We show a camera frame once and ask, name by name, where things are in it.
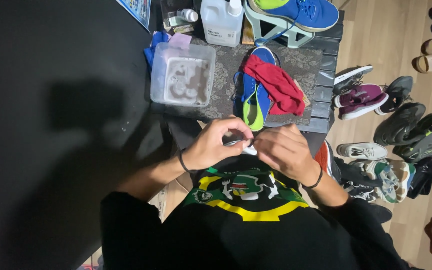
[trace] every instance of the shoes cleaner label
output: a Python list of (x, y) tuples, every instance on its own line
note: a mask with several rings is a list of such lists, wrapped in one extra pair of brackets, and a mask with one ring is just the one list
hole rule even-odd
[(206, 29), (206, 41), (208, 43), (236, 43), (236, 31), (207, 28)]

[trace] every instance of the gray mat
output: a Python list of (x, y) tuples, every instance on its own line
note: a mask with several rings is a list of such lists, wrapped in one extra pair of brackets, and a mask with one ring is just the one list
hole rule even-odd
[[(234, 108), (234, 99), (240, 99), (242, 83), (233, 82), (234, 74), (241, 70), (241, 64), (255, 48), (253, 45), (239, 44), (236, 47), (226, 47), (207, 44), (204, 40), (193, 38), (191, 44), (211, 46), (216, 50), (216, 65), (214, 70), (213, 90), (209, 105), (206, 107), (182, 107), (166, 105), (165, 112), (177, 116), (190, 117), (197, 120), (222, 118), (228, 114), (239, 113)], [(316, 79), (323, 57), (322, 51), (306, 48), (288, 48), (274, 41), (267, 47), (281, 60), (282, 68), (301, 86), (308, 99), (315, 96)], [(274, 123), (293, 123), (308, 126), (311, 119), (312, 104), (306, 106), (302, 117), (293, 114), (271, 115), (266, 121)]]

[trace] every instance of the purple sneaker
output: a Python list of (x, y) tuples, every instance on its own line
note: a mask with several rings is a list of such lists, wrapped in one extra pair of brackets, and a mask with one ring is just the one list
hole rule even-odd
[(368, 100), (364, 103), (339, 108), (339, 118), (342, 120), (350, 120), (367, 112), (371, 112), (375, 108), (384, 104), (388, 100), (388, 97), (389, 95), (387, 93), (382, 93), (375, 99)]
[(374, 100), (381, 95), (383, 90), (379, 85), (365, 83), (354, 87), (349, 93), (337, 95), (334, 97), (336, 108), (363, 104), (364, 102)]

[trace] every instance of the black bracelet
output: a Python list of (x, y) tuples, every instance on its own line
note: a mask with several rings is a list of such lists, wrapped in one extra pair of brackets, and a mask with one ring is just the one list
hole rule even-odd
[(323, 168), (321, 166), (319, 166), (321, 168), (321, 171), (319, 172), (319, 177), (318, 177), (318, 181), (312, 185), (312, 186), (305, 186), (303, 185), (304, 189), (312, 189), (318, 186), (319, 182), (321, 181), (321, 178), (323, 177)]
[(186, 166), (184, 166), (184, 163), (183, 163), (183, 152), (184, 152), (185, 150), (186, 150), (186, 148), (183, 148), (183, 149), (181, 149), (181, 150), (179, 151), (179, 162), (181, 163), (181, 166), (183, 167), (183, 169), (184, 169), (185, 171), (187, 171), (187, 172), (190, 173), (190, 174), (194, 174), (194, 173), (197, 172), (196, 169), (188, 169), (188, 168), (186, 168)]

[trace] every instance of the white lid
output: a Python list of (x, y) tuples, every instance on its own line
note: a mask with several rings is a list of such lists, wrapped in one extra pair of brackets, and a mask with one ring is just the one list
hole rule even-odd
[(229, 5), (227, 6), (227, 12), (233, 16), (239, 16), (243, 11), (243, 6), (241, 0), (229, 0)]
[(197, 13), (196, 11), (191, 10), (191, 11), (189, 11), (188, 13), (189, 13), (189, 14), (186, 15), (186, 17), (187, 17), (187, 19), (188, 19), (189, 22), (192, 22), (192, 23), (193, 23), (193, 22), (195, 22), (195, 21), (198, 20), (199, 16), (198, 16), (198, 13)]

